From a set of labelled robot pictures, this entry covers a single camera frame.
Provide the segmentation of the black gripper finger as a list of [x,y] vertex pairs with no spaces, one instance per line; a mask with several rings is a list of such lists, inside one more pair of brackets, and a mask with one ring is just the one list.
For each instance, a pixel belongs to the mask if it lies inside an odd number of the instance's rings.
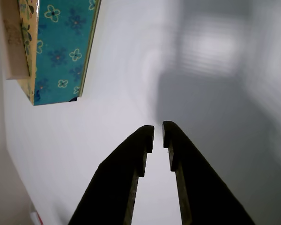
[[163,146],[175,172],[184,225],[252,225],[254,221],[225,182],[172,121],[163,122]]
[[152,152],[154,126],[129,135],[97,168],[69,224],[130,225],[138,186]]

